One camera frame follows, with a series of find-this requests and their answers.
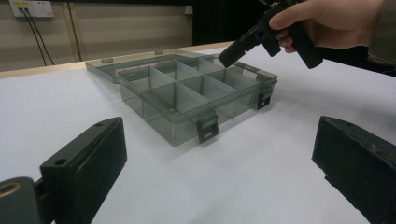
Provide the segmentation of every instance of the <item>sleeve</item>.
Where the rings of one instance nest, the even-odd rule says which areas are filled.
[[[396,0],[384,0],[368,53],[372,62],[396,64]]]

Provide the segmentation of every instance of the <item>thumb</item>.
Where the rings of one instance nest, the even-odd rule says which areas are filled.
[[[274,30],[285,29],[297,21],[314,18],[318,13],[315,1],[305,1],[300,4],[293,5],[276,14],[269,21],[269,25]]]

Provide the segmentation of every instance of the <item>black pistol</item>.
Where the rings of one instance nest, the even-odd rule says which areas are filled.
[[[275,37],[281,32],[270,28],[269,20],[277,13],[286,8],[297,4],[296,0],[260,0],[270,9],[265,11],[264,15],[246,34],[233,42],[230,47],[224,50],[219,60],[225,67],[242,58],[246,52],[262,44],[271,57],[280,52],[280,47]],[[308,68],[314,68],[323,62],[322,57],[317,53],[313,43],[308,35],[304,32],[303,24],[299,21],[289,28],[289,35],[293,38],[293,46],[303,59]]]

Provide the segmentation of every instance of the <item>power cord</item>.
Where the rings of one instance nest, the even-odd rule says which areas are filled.
[[[50,54],[49,54],[49,52],[48,52],[48,50],[47,50],[47,47],[46,47],[46,44],[44,43],[43,37],[41,36],[40,31],[38,30],[37,26],[35,25],[35,21],[33,20],[33,17],[32,17],[32,15],[30,14],[29,10],[28,10],[27,8],[24,8],[24,9],[22,10],[22,12],[23,12],[23,15],[25,16],[26,20],[29,22],[29,25],[30,25],[30,27],[31,27],[31,29],[32,29],[32,31],[33,31],[33,33],[34,33],[34,35],[35,35],[35,31],[33,30],[33,27],[32,27],[32,25],[31,25],[31,23],[30,23],[30,21],[32,21],[32,24],[33,24],[33,26],[35,27],[35,30],[37,31],[38,36],[40,37],[41,43],[42,43],[42,45],[43,45],[43,47],[44,47],[44,51],[46,51],[47,56],[49,57],[49,60],[51,61],[52,65],[55,65],[55,63],[53,62],[52,58],[50,57]],[[44,55],[43,55],[43,53],[42,53],[42,50],[41,50],[41,47],[40,47],[39,44],[38,44],[38,47],[40,48],[40,52],[41,52],[41,54],[42,54],[42,56],[43,56],[44,65],[47,66],[46,60],[44,59]]]

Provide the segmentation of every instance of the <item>wall socket plate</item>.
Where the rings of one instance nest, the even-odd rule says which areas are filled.
[[[50,1],[26,1],[26,0],[9,0],[12,12],[15,17],[25,17],[23,10],[28,10],[31,17],[50,18],[53,17],[53,10]]]

